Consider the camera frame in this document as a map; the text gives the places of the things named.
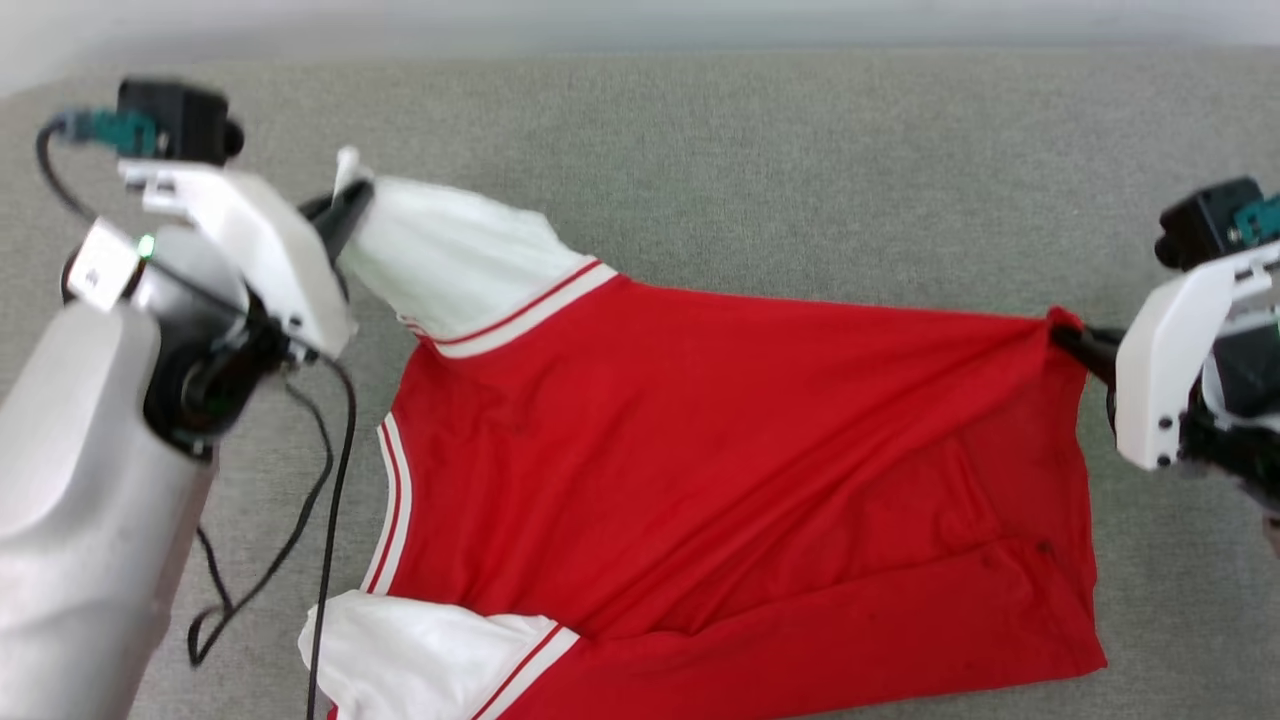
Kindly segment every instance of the cable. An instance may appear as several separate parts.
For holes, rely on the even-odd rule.
[[[54,195],[58,196],[61,204],[73,214],[83,219],[86,223],[93,224],[97,222],[97,213],[92,211],[87,205],[81,202],[67,188],[67,186],[63,184],[49,156],[49,142],[54,135],[59,135],[67,131],[65,123],[67,120],[64,118],[55,118],[54,120],[47,123],[44,128],[41,128],[40,133],[36,136],[36,160],[40,164],[40,170],[45,178],[45,182],[54,191]],[[155,258],[146,260],[146,265],[169,277],[169,279],[183,286],[186,290],[191,291],[202,300],[212,304],[214,306],[221,307],[223,310],[232,313],[236,316],[244,318],[244,320],[248,323],[264,323],[274,325],[271,320],[251,315],[250,313],[239,307],[236,307],[230,302],[227,302],[221,297],[205,290],[198,283],[188,279],[182,273],[174,270],[173,268],[169,268],[164,263],[157,261]],[[347,393],[347,429],[343,437],[342,452],[339,454],[338,459],[338,474],[334,478],[334,484],[333,484],[333,501],[329,507],[329,521],[325,532],[324,561],[320,568],[320,592],[319,592],[319,598],[316,601],[315,638],[311,644],[311,671],[307,680],[306,717],[307,720],[312,720],[315,717],[317,674],[320,670],[320,662],[319,662],[320,637],[321,633],[324,632],[324,611],[325,611],[325,603],[328,601],[326,596],[329,594],[329,579],[333,569],[333,552],[334,552],[334,546],[337,544],[337,534],[338,534],[338,507],[342,502],[342,488],[347,477],[347,465],[351,460],[351,448],[355,445],[356,439],[356,411],[357,411],[356,387],[352,383],[351,375],[347,373],[347,369],[343,368],[342,364],[338,363],[338,360],[325,355],[324,352],[320,352],[310,343],[298,337],[294,337],[284,331],[280,331],[280,333],[284,334],[284,337],[287,337],[289,341],[302,346],[305,350],[311,352],[321,364],[333,370],[333,373],[338,375],[338,379],[342,382],[343,389]],[[285,388],[291,391],[291,395],[296,392],[289,386],[285,386]],[[328,480],[328,475],[333,464],[333,447],[329,442],[328,429],[325,428],[324,420],[319,414],[319,409],[315,406],[314,402],[311,402],[310,398],[307,398],[300,392],[294,395],[294,398],[303,402],[316,418],[321,436],[324,437],[325,441],[325,470],[321,474],[320,479],[316,482],[316,484],[312,486],[311,492],[307,493],[307,498],[306,501],[303,501],[302,511],[300,511],[298,514],[298,523],[294,527],[293,534],[289,536],[289,539],[285,542],[285,546],[276,555],[275,560],[268,568],[268,571],[264,574],[264,577],[259,580],[259,583],[253,587],[253,589],[250,591],[248,596],[246,596],[246,598],[237,605],[230,603],[230,593],[227,592],[227,585],[223,582],[221,573],[218,569],[218,559],[216,555],[214,553],[212,543],[209,542],[209,536],[204,532],[202,528],[197,528],[196,537],[200,539],[201,546],[205,548],[205,560],[209,564],[210,577],[214,582],[214,587],[218,589],[221,605],[202,611],[200,615],[196,616],[195,620],[192,620],[191,628],[188,628],[187,652],[188,652],[188,659],[192,660],[193,665],[204,662],[205,657],[209,655],[209,651],[212,650],[214,643],[221,635],[221,632],[227,628],[227,624],[230,621],[230,619],[236,614],[238,614],[239,610],[242,610],[248,603],[248,601],[251,601],[255,596],[257,596],[257,593],[261,592],[261,589],[266,585],[266,583],[271,579],[271,577],[274,577],[274,574],[279,570],[280,565],[284,562],[284,559],[288,557],[289,552],[293,550],[293,546],[297,543],[298,537],[301,537],[302,530],[306,528],[306,524],[311,516],[311,510],[314,509],[315,502],[319,498],[319,492],[324,487],[324,483]],[[219,611],[224,611],[224,616],[219,621],[218,626],[215,626],[214,632],[211,633],[210,638],[206,641],[204,647],[201,647],[198,643],[200,626],[207,618]]]
[[[221,605],[215,605],[206,607],[200,611],[198,615],[191,621],[187,628],[187,660],[191,662],[192,667],[200,667],[209,656],[209,651],[212,650],[214,643],[221,637],[223,630],[230,625],[230,621],[243,610],[266,584],[271,582],[271,578],[280,570],[284,561],[293,552],[293,547],[302,538],[302,532],[306,530],[307,523],[311,520],[311,511],[315,509],[316,500],[320,497],[320,491],[324,488],[325,483],[329,480],[329,474],[333,471],[333,443],[329,441],[329,428],[325,425],[324,416],[320,414],[320,407],[316,406],[315,401],[307,397],[302,391],[294,388],[291,384],[284,386],[285,392],[289,393],[293,400],[301,404],[303,407],[311,413],[311,416],[316,421],[316,428],[320,430],[320,439],[324,442],[325,462],[324,469],[320,471],[320,478],[311,486],[311,491],[307,492],[306,500],[302,501],[302,509],[298,511],[298,520],[293,525],[293,532],[289,533],[284,546],[275,553],[275,559],[268,566],[262,577],[259,578],[253,588],[239,602],[232,602],[230,593],[227,592],[227,585],[223,582],[221,571],[218,568],[218,556],[214,552],[212,543],[209,541],[209,536],[201,528],[196,532],[200,544],[205,550],[205,561],[209,565],[209,577],[214,582],[214,587],[218,589],[218,596],[221,600]],[[221,615],[218,619],[218,624],[214,626],[209,638],[201,644],[200,630],[205,621],[215,615]]]
[[[58,177],[58,172],[54,170],[54,163],[49,156],[49,141],[52,140],[55,135],[61,135],[67,131],[67,120],[63,117],[54,118],[45,127],[40,128],[36,135],[36,163],[40,165],[40,174],[45,178],[45,183],[58,200],[70,210],[74,215],[79,217],[88,224],[97,222],[97,213],[90,209],[88,205],[81,202],[70,190],[63,184],[63,181]]]

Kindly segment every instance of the red stripe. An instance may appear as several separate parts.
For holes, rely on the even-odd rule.
[[[369,580],[369,592],[374,592],[374,588],[378,587],[378,580],[383,575],[383,569],[387,566],[387,557],[392,553],[392,543],[396,542],[396,524],[399,521],[399,462],[396,460],[396,446],[392,445],[392,434],[390,430],[387,429],[387,423],[383,423],[381,430],[383,442],[387,446],[387,457],[392,459],[392,473],[396,475],[396,487],[388,492],[396,493],[396,503],[392,506],[392,527],[387,530],[387,544],[383,546],[383,556],[378,560],[378,569],[374,570],[374,577]]]
[[[498,696],[502,694],[502,691],[507,689],[507,685],[509,685],[512,680],[516,679],[516,675],[520,675],[520,671],[525,669],[525,665],[529,665],[529,662],[532,661],[532,659],[536,657],[538,653],[541,652],[544,647],[547,647],[547,643],[552,642],[552,638],[554,638],[556,634],[559,633],[563,626],[564,625],[556,625],[550,633],[547,633],[547,637],[543,638],[543,642],[538,643],[534,647],[534,650],[529,651],[529,655],[526,655],[525,659],[520,661],[520,665],[516,665],[516,669],[511,671],[511,675],[507,675],[507,679],[500,685],[498,685],[498,689],[494,691],[492,696],[489,696],[489,702],[484,703],[484,706],[480,710],[477,710],[475,715],[471,716],[471,720],[476,720],[476,717],[484,715],[485,710],[489,710],[489,706],[498,700]]]
[[[488,328],[476,331],[476,332],[474,332],[471,334],[465,334],[462,337],[454,337],[454,338],[449,338],[449,340],[438,340],[438,341],[435,341],[435,345],[457,345],[460,342],[466,342],[468,340],[475,340],[475,338],[477,338],[477,337],[480,337],[480,336],[483,336],[485,333],[492,333],[493,331],[495,331],[495,329],[506,325],[507,323],[511,323],[516,318],[524,315],[525,313],[529,313],[530,310],[532,310],[534,307],[536,307],[539,302],[541,302],[541,301],[547,300],[548,297],[556,295],[557,292],[564,290],[564,286],[567,286],[571,282],[576,281],[577,278],[585,275],[586,273],[594,270],[599,264],[600,264],[599,260],[593,260],[591,263],[589,263],[588,265],[585,265],[579,272],[573,273],[572,275],[570,275],[570,277],[564,278],[563,281],[561,281],[559,283],[557,283],[556,287],[553,287],[553,288],[548,290],[547,292],[539,295],[538,297],[535,297],[534,300],[531,300],[527,305],[525,305],[520,310],[516,310],[513,314],[508,315],[507,319],[504,319],[504,320],[498,320],[497,323],[489,325]]]

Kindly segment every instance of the t-shirt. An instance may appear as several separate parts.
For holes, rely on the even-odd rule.
[[[1105,666],[1068,313],[654,287],[394,178],[343,260],[419,345],[326,610],[339,717],[791,717]]]

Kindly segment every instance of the gray fabric surface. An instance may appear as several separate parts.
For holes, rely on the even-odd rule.
[[[563,240],[643,281],[899,306],[1128,323],[1165,273],[1158,211],[1252,173],[1280,190],[1280,53],[878,51],[530,63],[229,65],[243,165],[291,197],[324,188],[343,143],[383,173],[457,184],[545,213]],[[114,78],[0,108],[0,388],[56,306],[81,228],[41,186],[31,138],[51,110],[110,102]],[[147,228],[97,152],[60,156],[86,199]],[[361,396],[334,588],[357,584],[381,527],[372,429],[412,338],[366,291],[346,355]],[[310,370],[340,427],[339,393]],[[899,717],[1260,719],[1280,714],[1280,565],[1221,480],[1126,466],[1096,386],[1080,442],[1092,471],[1098,626],[1089,678],[852,712]],[[316,437],[278,391],[227,443],[205,515],[243,589],[288,534]],[[320,512],[319,521],[324,520]],[[212,598],[198,559],[134,717],[296,717],[294,648],[314,602],[319,524],[207,666],[186,623]],[[856,670],[850,670],[856,683]]]

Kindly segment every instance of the red and white striped trim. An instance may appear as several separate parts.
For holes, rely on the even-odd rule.
[[[536,328],[544,320],[563,310],[575,300],[603,286],[614,277],[617,270],[595,258],[584,258],[582,264],[547,291],[539,293],[507,318],[485,328],[453,338],[433,338],[413,318],[398,315],[413,334],[431,341],[440,355],[445,357],[470,357],[497,350],[503,345]]]
[[[404,551],[404,538],[408,537],[410,509],[413,503],[413,480],[410,475],[404,446],[401,443],[399,427],[393,414],[387,415],[378,428],[379,446],[383,450],[383,462],[387,466],[387,515],[383,518],[383,533],[378,538],[374,559],[365,573],[360,589],[370,594],[387,594],[396,577],[401,553]]]
[[[524,660],[507,675],[489,701],[471,716],[471,720],[497,720],[527,691],[538,678],[556,664],[577,642],[577,633],[557,624],[525,655]]]

